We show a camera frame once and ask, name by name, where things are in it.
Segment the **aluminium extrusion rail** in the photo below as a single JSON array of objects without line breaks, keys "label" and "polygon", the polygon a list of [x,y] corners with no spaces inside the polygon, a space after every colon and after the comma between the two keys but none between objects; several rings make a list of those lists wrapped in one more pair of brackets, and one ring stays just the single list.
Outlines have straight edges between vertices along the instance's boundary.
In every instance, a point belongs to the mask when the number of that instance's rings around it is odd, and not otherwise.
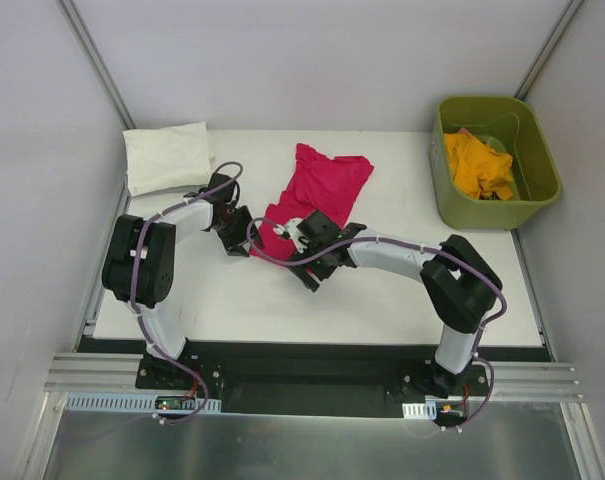
[{"label": "aluminium extrusion rail", "polygon": [[126,393],[135,390],[140,354],[59,353],[49,369],[48,392]]}]

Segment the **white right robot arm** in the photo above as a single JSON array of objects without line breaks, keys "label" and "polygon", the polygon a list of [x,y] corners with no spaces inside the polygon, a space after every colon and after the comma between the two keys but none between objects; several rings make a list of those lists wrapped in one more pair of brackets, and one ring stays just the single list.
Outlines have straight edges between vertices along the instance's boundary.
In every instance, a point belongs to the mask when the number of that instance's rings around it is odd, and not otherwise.
[{"label": "white right robot arm", "polygon": [[274,228],[294,245],[288,269],[315,292],[338,268],[371,268],[421,283],[443,327],[431,363],[410,379],[419,391],[446,398],[463,388],[481,331],[506,311],[503,284],[463,236],[439,244],[417,243],[382,234],[360,223],[344,227],[316,210]]}]

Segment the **yellow t shirt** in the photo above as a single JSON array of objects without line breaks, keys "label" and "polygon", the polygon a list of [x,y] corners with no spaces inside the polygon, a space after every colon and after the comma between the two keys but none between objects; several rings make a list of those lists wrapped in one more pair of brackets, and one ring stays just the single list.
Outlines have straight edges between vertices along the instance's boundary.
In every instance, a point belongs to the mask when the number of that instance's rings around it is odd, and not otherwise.
[{"label": "yellow t shirt", "polygon": [[476,200],[509,201],[513,157],[483,143],[467,130],[444,135],[448,163],[455,186]]}]

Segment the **magenta t shirt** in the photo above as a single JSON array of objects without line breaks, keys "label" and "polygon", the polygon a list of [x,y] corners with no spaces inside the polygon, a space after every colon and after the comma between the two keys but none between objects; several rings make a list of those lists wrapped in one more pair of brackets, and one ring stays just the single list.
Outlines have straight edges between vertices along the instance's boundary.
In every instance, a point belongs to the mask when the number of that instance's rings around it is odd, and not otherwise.
[{"label": "magenta t shirt", "polygon": [[315,210],[331,221],[346,225],[353,206],[374,171],[364,156],[329,158],[313,147],[296,145],[295,170],[276,203],[264,216],[284,225],[293,218],[306,218]]}]

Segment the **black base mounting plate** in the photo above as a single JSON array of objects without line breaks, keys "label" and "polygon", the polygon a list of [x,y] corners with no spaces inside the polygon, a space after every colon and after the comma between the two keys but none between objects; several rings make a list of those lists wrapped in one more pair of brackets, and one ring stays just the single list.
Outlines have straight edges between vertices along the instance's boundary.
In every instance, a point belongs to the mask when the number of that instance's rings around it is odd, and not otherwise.
[{"label": "black base mounting plate", "polygon": [[483,365],[446,373],[431,346],[192,341],[175,364],[140,340],[85,338],[79,350],[139,355],[135,387],[174,394],[159,401],[161,412],[206,399],[225,413],[394,418],[405,404],[435,399],[466,418],[490,385]]}]

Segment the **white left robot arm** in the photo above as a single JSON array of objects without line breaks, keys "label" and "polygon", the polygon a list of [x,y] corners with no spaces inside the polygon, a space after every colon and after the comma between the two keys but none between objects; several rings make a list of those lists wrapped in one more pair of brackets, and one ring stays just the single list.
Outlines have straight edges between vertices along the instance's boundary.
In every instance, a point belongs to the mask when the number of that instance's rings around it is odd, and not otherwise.
[{"label": "white left robot arm", "polygon": [[240,203],[236,176],[214,172],[209,184],[148,218],[123,214],[115,222],[104,260],[102,286],[127,305],[146,342],[162,361],[158,375],[170,388],[186,387],[192,363],[183,358],[187,336],[180,325],[181,301],[173,292],[176,249],[199,232],[214,232],[230,257],[247,257],[249,242],[261,241]]}]

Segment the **folded white t shirt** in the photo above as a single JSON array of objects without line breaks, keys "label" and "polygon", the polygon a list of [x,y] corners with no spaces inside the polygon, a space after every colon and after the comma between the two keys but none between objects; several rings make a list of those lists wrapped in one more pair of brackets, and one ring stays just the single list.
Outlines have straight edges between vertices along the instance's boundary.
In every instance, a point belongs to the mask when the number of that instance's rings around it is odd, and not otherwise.
[{"label": "folded white t shirt", "polygon": [[131,196],[209,182],[214,154],[205,122],[126,130],[123,137]]}]

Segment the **olive green plastic bin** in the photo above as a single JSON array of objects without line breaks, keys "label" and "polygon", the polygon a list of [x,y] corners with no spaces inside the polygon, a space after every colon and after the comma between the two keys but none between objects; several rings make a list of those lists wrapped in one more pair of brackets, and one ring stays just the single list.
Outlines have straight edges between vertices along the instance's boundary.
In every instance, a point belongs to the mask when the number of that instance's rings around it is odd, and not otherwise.
[{"label": "olive green plastic bin", "polygon": [[505,96],[452,96],[436,108],[429,162],[443,222],[513,230],[562,193],[534,111]]}]

